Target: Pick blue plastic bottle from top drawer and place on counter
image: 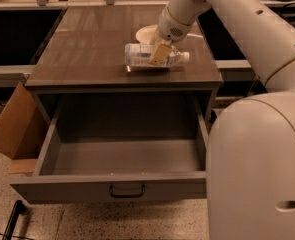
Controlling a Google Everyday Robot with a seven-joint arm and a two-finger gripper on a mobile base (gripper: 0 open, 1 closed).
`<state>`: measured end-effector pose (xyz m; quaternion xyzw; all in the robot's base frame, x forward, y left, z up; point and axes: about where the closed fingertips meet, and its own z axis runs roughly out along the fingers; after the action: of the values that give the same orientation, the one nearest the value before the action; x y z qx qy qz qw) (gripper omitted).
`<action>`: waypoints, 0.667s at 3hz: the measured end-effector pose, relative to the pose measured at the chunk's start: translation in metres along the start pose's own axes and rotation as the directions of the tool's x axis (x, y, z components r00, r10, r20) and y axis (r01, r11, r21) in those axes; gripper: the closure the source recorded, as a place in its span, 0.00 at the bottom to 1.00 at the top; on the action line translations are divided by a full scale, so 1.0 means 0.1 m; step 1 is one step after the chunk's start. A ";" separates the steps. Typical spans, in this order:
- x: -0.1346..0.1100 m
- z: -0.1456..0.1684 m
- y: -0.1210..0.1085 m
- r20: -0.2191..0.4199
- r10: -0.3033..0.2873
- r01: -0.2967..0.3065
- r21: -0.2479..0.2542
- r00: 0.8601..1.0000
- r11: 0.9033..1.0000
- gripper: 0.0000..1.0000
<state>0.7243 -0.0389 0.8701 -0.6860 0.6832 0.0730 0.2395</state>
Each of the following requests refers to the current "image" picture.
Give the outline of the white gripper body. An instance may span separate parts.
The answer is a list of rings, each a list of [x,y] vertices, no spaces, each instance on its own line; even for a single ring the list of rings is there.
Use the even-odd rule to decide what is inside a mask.
[[[171,43],[182,41],[190,32],[195,21],[195,14],[191,11],[171,10],[166,7],[159,16],[155,35]]]

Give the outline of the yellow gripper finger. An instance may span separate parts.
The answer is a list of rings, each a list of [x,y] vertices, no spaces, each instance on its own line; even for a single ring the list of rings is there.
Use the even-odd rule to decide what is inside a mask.
[[[153,52],[149,58],[149,63],[152,65],[162,64],[172,52],[172,47],[165,43],[158,43],[154,46]]]

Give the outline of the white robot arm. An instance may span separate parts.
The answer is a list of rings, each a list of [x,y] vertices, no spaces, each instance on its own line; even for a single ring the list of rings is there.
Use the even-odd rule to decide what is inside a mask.
[[[206,6],[266,91],[215,120],[206,152],[211,240],[295,240],[295,28],[258,0],[171,0],[158,34],[181,40]]]

